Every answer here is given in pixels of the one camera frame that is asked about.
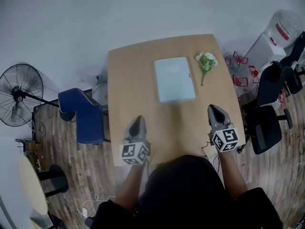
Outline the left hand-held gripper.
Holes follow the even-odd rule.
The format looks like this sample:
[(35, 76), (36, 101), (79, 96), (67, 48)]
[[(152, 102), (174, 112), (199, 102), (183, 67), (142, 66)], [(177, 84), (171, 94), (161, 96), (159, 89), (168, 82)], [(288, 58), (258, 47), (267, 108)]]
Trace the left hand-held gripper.
[[(146, 141), (146, 121), (142, 115), (134, 118), (127, 126), (125, 140)], [(150, 144), (144, 142), (126, 143), (120, 145), (119, 158), (127, 165), (142, 165), (147, 156), (150, 156)]]

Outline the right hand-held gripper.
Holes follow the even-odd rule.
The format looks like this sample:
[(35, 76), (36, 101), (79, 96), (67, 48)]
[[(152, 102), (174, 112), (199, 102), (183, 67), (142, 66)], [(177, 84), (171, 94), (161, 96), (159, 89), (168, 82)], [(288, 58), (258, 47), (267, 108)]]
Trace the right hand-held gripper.
[(217, 105), (208, 106), (209, 125), (213, 127), (222, 127), (211, 131), (211, 142), (215, 145), (218, 152), (228, 152), (234, 150), (239, 144), (237, 129), (226, 127), (231, 124), (228, 113)]

